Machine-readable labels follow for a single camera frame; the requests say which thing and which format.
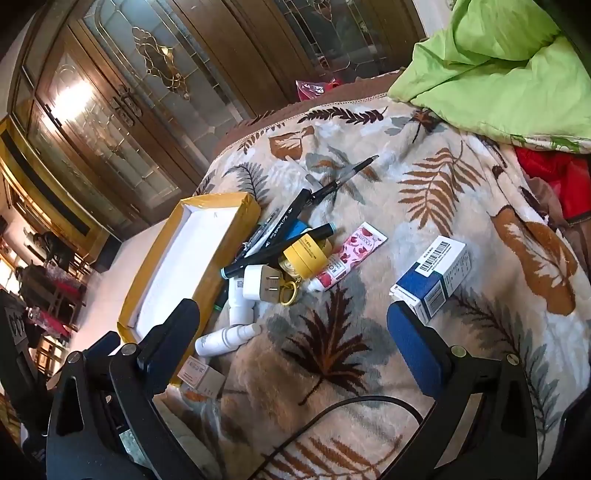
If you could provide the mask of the black marker teal cap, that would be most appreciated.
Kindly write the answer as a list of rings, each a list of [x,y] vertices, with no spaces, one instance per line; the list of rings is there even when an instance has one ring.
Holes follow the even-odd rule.
[[[310,236],[312,240],[320,241],[328,239],[333,234],[335,234],[335,226],[331,223],[325,223],[320,227],[305,230],[297,236],[291,237],[272,246],[264,247],[262,250],[250,256],[236,260],[235,262],[221,269],[221,278],[224,280],[229,280],[242,274],[243,270],[245,270],[245,268],[249,265],[269,263],[270,261],[276,260],[280,254],[283,254],[284,250],[287,250],[288,247],[297,242],[297,240],[303,238],[305,235]]]

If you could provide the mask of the black white marker pen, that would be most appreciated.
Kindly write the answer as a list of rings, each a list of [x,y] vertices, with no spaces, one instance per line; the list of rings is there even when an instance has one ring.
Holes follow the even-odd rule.
[[[290,205],[283,208],[283,210],[280,211],[280,214],[277,215],[276,218],[273,218],[273,221],[263,229],[262,234],[256,238],[256,242],[249,242],[245,252],[240,258],[252,256],[259,250],[279,241],[280,238],[283,237],[284,232],[290,229],[291,225],[297,221],[298,215],[301,214],[310,199],[311,190],[301,190],[301,192],[294,197],[294,200],[290,202]]]

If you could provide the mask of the white power adapter plug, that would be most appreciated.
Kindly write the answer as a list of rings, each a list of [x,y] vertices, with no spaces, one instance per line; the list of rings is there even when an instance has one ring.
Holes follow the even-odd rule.
[[[249,265],[243,273],[242,294],[246,300],[279,303],[283,273],[269,265]]]

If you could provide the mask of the yellow round tape tin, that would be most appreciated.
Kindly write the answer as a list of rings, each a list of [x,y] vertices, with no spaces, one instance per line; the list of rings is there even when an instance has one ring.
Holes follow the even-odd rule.
[[[279,265],[294,279],[308,280],[328,265],[331,254],[332,243],[329,239],[315,240],[310,234],[305,234],[283,251]]]

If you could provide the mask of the white spray bottle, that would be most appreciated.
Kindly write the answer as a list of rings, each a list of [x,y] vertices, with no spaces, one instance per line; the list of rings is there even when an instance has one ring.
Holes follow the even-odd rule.
[[[215,357],[228,354],[262,333],[259,324],[226,327],[201,336],[195,342],[195,352],[200,357]]]

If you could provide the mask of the green quilt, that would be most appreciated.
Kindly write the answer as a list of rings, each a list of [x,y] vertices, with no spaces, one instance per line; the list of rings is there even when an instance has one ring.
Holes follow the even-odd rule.
[[[388,95],[498,142],[590,151],[590,74],[535,1],[457,2]]]

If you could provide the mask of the pink plastic bag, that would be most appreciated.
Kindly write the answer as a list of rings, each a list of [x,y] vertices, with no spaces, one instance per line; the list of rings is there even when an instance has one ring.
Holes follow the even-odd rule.
[[[300,101],[307,101],[318,98],[329,91],[334,90],[342,85],[338,79],[332,79],[329,82],[311,82],[297,80],[295,81],[295,88],[297,89],[297,98]]]

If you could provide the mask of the red cloth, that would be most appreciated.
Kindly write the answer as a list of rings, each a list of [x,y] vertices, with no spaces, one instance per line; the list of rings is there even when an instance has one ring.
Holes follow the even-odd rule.
[[[516,147],[522,169],[545,181],[557,195],[568,222],[590,216],[590,155]]]

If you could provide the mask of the pink floral cream tube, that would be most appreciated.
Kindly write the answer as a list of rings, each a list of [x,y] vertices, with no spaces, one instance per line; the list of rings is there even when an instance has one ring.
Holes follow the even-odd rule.
[[[377,248],[385,244],[387,240],[388,237],[384,233],[369,223],[363,222],[329,256],[328,264],[318,275],[311,279],[308,289],[314,292],[324,292],[331,289],[355,270]]]

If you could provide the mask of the black ballpoint pen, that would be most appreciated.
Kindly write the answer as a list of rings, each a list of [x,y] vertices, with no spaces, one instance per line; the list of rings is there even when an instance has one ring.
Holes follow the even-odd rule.
[[[370,156],[366,160],[363,160],[359,163],[349,165],[346,167],[342,173],[340,173],[335,180],[329,182],[329,184],[322,187],[320,190],[315,191],[311,194],[310,200],[308,203],[310,205],[318,205],[322,202],[325,198],[327,198],[332,193],[335,193],[342,187],[342,185],[346,184],[353,176],[363,171],[363,169],[367,168],[378,158],[377,155]]]

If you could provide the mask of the wooden glass door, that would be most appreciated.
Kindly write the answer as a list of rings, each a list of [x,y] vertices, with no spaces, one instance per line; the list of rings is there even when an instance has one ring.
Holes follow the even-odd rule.
[[[392,71],[426,33],[411,1],[5,1],[7,112],[61,190],[126,239],[297,81]]]

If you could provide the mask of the blue white carton box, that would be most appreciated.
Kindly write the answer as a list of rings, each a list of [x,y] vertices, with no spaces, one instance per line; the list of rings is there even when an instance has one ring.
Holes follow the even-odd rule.
[[[428,325],[471,270],[465,243],[445,236],[436,240],[390,290]]]

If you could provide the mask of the yellow cardboard tray box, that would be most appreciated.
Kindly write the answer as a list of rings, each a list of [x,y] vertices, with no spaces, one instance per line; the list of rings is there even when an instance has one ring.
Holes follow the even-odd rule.
[[[249,193],[182,199],[156,236],[127,292],[117,321],[124,342],[139,342],[164,323],[183,299],[193,299],[200,321],[177,366],[204,333],[230,265],[259,221],[262,209]]]

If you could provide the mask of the leaf pattern blanket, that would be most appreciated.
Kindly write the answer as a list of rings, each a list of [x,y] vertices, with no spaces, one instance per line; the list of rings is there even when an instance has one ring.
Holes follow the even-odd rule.
[[[260,304],[263,331],[215,358],[216,398],[164,398],[211,451],[224,479],[374,479],[410,440],[431,400],[387,329],[390,290],[438,236],[464,242],[470,273],[433,319],[475,356],[516,356],[550,470],[563,414],[590,385],[590,226],[515,149],[389,98],[394,74],[336,88],[232,130],[198,194],[245,192],[263,216],[349,165],[378,158],[304,214],[339,245],[367,222],[388,240],[325,292]]]

